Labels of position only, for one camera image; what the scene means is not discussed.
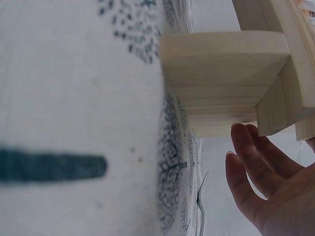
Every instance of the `dark blue print pattern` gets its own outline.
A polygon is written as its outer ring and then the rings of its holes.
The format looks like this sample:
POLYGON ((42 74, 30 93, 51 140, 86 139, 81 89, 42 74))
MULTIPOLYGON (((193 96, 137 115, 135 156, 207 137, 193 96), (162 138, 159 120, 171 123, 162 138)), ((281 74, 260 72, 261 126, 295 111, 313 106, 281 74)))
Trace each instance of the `dark blue print pattern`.
POLYGON ((157 208, 161 231, 166 235, 175 221, 178 208, 183 160, 182 136, 173 98, 165 95, 160 116, 158 148, 157 208))
POLYGON ((132 3, 127 0, 98 1, 99 15, 111 16, 113 35, 126 42, 129 53, 148 64, 152 64, 154 58, 159 58, 160 31, 156 25, 156 0, 132 3))

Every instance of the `wood grain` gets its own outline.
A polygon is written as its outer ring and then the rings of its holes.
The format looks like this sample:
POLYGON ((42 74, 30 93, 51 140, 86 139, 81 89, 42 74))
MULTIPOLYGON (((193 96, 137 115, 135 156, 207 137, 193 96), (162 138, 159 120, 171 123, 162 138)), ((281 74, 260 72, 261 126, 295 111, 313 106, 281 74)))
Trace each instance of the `wood grain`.
MULTIPOLYGON (((239 19, 246 12, 251 29, 283 32, 291 53, 280 77, 256 107, 259 134, 272 135, 315 113, 315 44, 294 0, 254 0, 251 4, 260 8, 255 25, 255 12, 244 9, 248 2, 233 1, 239 19)), ((246 20, 240 20, 241 29, 249 29, 246 20)))
POLYGON ((268 31, 163 36, 160 46, 163 70, 197 136, 217 135, 214 125, 255 122, 255 106, 290 56, 283 33, 268 31))

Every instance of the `patterned fabric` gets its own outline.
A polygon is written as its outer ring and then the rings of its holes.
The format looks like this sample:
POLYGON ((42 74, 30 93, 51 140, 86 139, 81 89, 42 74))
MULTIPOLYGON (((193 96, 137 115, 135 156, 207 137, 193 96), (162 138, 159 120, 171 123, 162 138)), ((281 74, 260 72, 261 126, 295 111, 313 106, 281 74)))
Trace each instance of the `patterned fabric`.
POLYGON ((197 236, 200 140, 159 61, 186 0, 0 2, 0 228, 197 236))
POLYGON ((195 138, 168 82, 160 116, 157 210, 165 236, 198 236, 201 212, 200 139, 195 138))

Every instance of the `wooden block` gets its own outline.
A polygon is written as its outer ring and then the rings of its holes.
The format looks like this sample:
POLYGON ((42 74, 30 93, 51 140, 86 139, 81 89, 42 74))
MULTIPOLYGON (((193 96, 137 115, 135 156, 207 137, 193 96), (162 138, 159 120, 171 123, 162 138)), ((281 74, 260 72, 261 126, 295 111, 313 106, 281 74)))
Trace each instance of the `wooden block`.
MULTIPOLYGON (((233 1, 237 15, 248 11, 246 19, 253 24, 257 21, 255 12, 243 9, 248 2, 233 1)), ((257 105, 259 134, 272 135, 315 113, 315 44, 295 0, 254 0, 251 4, 260 7, 258 17, 264 19, 267 30, 285 34, 291 52, 280 78, 257 105)), ((240 24, 242 29, 249 28, 245 20, 240 24)), ((261 25, 251 27, 259 29, 261 25)))
POLYGON ((268 31, 259 0, 233 0, 233 5, 241 30, 268 31))
POLYGON ((315 115, 310 115, 295 124, 296 140, 304 141, 315 137, 315 115))
POLYGON ((284 35, 268 31, 163 36, 160 45, 166 78, 193 129, 255 121, 255 105, 290 56, 284 35))

